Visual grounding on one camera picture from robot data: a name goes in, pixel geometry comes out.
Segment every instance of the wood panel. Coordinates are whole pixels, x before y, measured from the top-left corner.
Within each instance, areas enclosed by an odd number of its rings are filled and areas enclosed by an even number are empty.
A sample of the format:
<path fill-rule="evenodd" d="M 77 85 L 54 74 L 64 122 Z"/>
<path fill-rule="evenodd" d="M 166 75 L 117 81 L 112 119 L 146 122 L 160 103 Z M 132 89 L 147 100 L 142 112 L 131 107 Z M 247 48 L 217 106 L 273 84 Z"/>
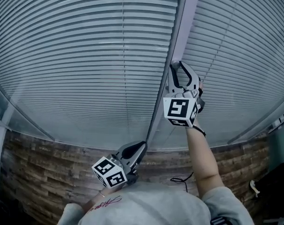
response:
<path fill-rule="evenodd" d="M 265 139 L 213 148 L 225 185 L 244 202 L 251 214 L 260 204 L 252 200 L 251 179 L 267 172 L 268 145 Z M 44 141 L 7 132 L 1 157 L 1 191 L 18 199 L 25 211 L 43 224 L 56 224 L 67 203 L 85 203 L 102 189 L 91 166 L 111 151 Z M 148 152 L 138 168 L 140 181 L 159 182 L 184 190 L 174 176 L 186 178 L 192 172 L 188 151 Z M 195 179 L 188 191 L 198 195 Z"/>

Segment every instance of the black cable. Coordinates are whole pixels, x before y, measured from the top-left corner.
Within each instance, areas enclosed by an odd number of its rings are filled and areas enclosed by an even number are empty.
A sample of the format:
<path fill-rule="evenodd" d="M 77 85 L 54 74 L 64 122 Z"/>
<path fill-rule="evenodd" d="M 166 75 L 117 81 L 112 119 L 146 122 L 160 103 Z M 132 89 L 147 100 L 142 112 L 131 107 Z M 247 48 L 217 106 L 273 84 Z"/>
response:
<path fill-rule="evenodd" d="M 176 178 L 176 177 L 174 177 L 174 178 L 171 178 L 170 181 L 171 181 L 171 182 L 176 182 L 176 183 L 183 183 L 183 182 L 184 182 L 184 184 L 185 184 L 185 190 L 186 190 L 186 192 L 188 192 L 188 187 L 187 187 L 187 184 L 186 184 L 185 181 L 187 181 L 190 177 L 192 177 L 193 173 L 194 173 L 194 172 L 192 172 L 191 175 L 190 175 L 189 177 L 187 177 L 185 180 L 182 179 L 182 178 Z"/>

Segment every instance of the window blind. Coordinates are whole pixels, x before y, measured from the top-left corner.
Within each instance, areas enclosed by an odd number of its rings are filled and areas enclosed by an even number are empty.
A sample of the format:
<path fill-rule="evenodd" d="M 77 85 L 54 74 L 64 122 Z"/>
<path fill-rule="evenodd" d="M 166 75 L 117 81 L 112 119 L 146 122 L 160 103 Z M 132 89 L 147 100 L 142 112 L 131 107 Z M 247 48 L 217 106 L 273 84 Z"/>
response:
<path fill-rule="evenodd" d="M 56 140 L 146 138 L 178 0 L 0 0 L 0 86 Z"/>
<path fill-rule="evenodd" d="M 204 81 L 198 117 L 209 144 L 227 144 L 284 99 L 284 0 L 198 0 L 183 62 Z M 186 148 L 184 129 L 166 134 L 166 123 L 156 148 Z"/>

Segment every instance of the gray shirt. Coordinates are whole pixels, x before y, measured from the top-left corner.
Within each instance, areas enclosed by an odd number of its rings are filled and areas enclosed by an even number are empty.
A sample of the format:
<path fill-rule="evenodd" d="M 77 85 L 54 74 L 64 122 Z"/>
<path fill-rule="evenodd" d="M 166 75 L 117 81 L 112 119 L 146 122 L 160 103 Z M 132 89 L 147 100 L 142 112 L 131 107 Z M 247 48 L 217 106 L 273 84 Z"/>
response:
<path fill-rule="evenodd" d="M 227 187 L 214 188 L 201 200 L 162 184 L 138 182 L 103 198 L 85 215 L 78 204 L 68 204 L 58 225 L 209 225 L 215 217 L 233 225 L 253 224 Z"/>

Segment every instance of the person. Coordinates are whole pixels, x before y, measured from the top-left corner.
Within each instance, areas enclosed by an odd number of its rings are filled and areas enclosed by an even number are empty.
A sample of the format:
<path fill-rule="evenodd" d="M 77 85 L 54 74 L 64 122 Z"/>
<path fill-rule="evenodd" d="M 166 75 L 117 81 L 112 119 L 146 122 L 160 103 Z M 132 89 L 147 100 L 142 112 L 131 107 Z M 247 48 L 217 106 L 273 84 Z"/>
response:
<path fill-rule="evenodd" d="M 82 207 L 67 204 L 58 225 L 251 225 L 253 221 L 225 187 L 205 136 L 186 128 L 199 198 L 168 186 L 137 182 L 101 190 Z"/>

